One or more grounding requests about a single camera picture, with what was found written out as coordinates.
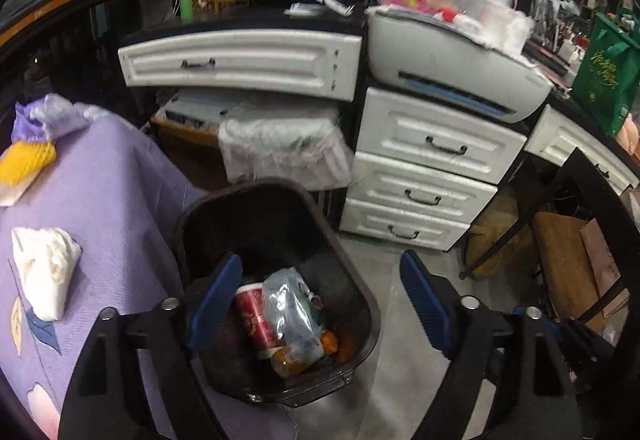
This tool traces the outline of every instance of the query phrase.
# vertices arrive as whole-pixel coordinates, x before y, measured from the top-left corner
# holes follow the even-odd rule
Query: tile floor
[[[398,263],[406,247],[344,235],[340,241],[378,301],[382,330],[350,385],[291,410],[298,424],[298,440],[408,440],[424,417],[449,361],[430,346],[404,292]],[[519,294],[504,276],[492,277],[490,282],[461,281],[460,250],[416,250],[429,271],[447,277],[460,294],[474,294],[489,307],[505,311],[520,303]],[[485,381],[465,438],[482,432],[493,395],[494,387]]]

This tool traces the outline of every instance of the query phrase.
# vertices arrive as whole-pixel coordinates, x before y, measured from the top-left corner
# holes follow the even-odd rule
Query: white printer
[[[381,82],[507,123],[529,116],[551,90],[526,59],[488,48],[447,23],[384,6],[367,13],[369,68]]]

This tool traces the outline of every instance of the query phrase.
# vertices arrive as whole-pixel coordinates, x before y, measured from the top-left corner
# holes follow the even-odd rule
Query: drawer cabinet
[[[362,38],[311,30],[223,30],[119,49],[127,86],[209,86],[353,100]]]
[[[471,223],[497,192],[493,185],[357,151],[349,198]]]
[[[469,225],[347,198],[340,229],[380,239],[449,250]]]
[[[525,141],[456,109],[369,88],[357,149],[495,185]]]
[[[616,194],[620,195],[629,185],[638,186],[638,178],[617,156],[549,105],[545,106],[524,149],[561,166],[576,147],[600,170]]]

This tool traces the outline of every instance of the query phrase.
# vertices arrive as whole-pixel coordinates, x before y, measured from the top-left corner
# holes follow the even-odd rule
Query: red paper cup
[[[234,299],[236,308],[242,315],[244,330],[251,338],[258,359],[270,359],[281,346],[271,327],[262,315],[262,283],[241,286]]]

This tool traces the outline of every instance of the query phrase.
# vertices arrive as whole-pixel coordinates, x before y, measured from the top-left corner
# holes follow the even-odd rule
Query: metal screw
[[[477,310],[480,308],[480,301],[473,297],[472,295],[465,295],[462,299],[460,299],[462,306],[469,310]]]
[[[178,306],[180,306],[180,301],[176,297],[168,297],[160,303],[162,310],[175,310]]]
[[[538,320],[542,317],[542,312],[540,311],[540,308],[536,308],[535,306],[528,307],[526,313],[529,317],[535,320]]]
[[[103,321],[108,321],[109,319],[115,317],[118,313],[115,308],[107,306],[107,308],[103,308],[100,312],[100,319]]]

